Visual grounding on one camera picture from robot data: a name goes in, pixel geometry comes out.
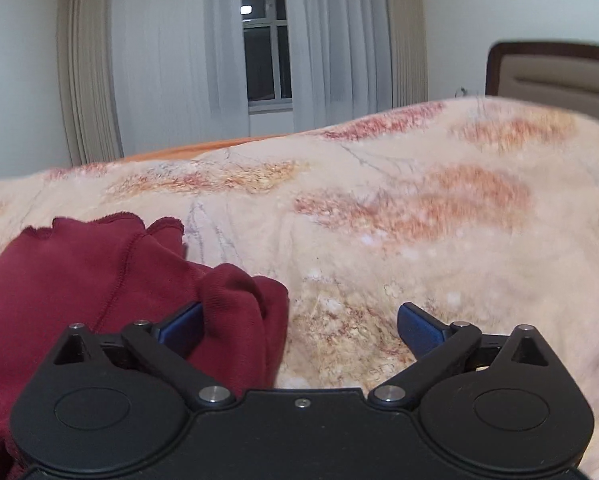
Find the dark red knit garment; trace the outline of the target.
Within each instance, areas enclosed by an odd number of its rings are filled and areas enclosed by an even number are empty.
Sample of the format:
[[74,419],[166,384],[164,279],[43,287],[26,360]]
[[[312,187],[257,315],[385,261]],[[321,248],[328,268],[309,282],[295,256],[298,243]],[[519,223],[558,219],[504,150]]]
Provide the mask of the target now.
[[117,333],[200,304],[204,330],[190,363],[235,393],[269,388],[286,341],[288,292],[237,266],[186,260],[176,218],[130,212],[27,228],[0,255],[0,479],[19,473],[12,406],[65,328]]

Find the floral cream bed blanket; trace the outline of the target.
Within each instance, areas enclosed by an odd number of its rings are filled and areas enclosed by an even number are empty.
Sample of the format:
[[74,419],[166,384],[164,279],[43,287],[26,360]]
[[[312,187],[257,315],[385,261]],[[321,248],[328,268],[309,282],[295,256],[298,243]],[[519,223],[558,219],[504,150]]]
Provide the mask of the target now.
[[0,251],[25,226],[117,211],[180,219],[190,259],[290,291],[283,387],[369,387],[410,362],[414,302],[490,333],[541,330],[595,412],[599,122],[496,98],[412,105],[217,148],[0,181]]

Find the beige right drape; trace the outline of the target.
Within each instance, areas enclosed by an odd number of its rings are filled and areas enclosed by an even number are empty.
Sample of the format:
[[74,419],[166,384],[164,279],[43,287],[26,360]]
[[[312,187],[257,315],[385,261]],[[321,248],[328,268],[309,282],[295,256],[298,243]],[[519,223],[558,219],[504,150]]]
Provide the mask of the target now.
[[393,107],[429,99],[423,0],[386,0],[392,55]]

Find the beige drape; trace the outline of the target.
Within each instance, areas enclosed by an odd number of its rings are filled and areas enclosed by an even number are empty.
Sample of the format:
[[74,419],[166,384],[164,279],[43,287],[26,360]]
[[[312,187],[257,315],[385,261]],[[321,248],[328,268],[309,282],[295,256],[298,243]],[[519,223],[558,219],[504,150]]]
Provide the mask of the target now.
[[423,0],[386,0],[392,55],[393,107],[429,99]]
[[109,0],[58,0],[57,69],[70,161],[122,157],[110,54]]

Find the brown padded headboard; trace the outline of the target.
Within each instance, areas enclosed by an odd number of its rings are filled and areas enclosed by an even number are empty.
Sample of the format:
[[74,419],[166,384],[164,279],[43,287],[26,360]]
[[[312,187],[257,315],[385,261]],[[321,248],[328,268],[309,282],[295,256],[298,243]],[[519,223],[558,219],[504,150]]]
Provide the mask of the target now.
[[488,53],[485,93],[599,120],[599,44],[497,42]]

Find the beige left drape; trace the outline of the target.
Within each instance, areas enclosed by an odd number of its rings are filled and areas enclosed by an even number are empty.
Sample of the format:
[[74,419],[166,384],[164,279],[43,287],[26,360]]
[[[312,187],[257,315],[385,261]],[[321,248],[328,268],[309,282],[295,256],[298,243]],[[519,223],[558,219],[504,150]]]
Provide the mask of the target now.
[[122,157],[110,54],[109,0],[58,0],[57,69],[70,161]]

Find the white sheer right curtain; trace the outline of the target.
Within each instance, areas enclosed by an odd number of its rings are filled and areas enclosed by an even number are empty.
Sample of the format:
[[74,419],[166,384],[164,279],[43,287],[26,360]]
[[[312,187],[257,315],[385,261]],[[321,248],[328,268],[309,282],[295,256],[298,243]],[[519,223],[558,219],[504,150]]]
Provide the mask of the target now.
[[285,0],[294,127],[392,107],[387,0]]

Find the white sheer curtain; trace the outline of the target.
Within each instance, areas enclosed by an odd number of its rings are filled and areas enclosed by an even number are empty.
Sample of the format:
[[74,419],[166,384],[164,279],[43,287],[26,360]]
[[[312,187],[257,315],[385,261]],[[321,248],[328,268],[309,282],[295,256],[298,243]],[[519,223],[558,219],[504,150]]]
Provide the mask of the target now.
[[242,0],[109,0],[125,155],[249,133]]
[[387,0],[285,0],[294,127],[392,107]]

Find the white sheer left curtain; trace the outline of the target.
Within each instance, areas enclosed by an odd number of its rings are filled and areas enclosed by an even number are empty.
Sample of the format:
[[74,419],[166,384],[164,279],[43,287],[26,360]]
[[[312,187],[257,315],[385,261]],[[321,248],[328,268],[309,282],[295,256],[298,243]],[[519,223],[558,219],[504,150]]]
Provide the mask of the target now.
[[125,155],[249,133],[242,0],[109,0]]

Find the dark window with white frame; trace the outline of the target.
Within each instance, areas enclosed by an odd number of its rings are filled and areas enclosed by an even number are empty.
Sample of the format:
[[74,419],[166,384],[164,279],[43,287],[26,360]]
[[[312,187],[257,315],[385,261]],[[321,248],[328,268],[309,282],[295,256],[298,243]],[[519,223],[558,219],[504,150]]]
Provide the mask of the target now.
[[252,114],[292,108],[285,0],[242,0],[247,99]]

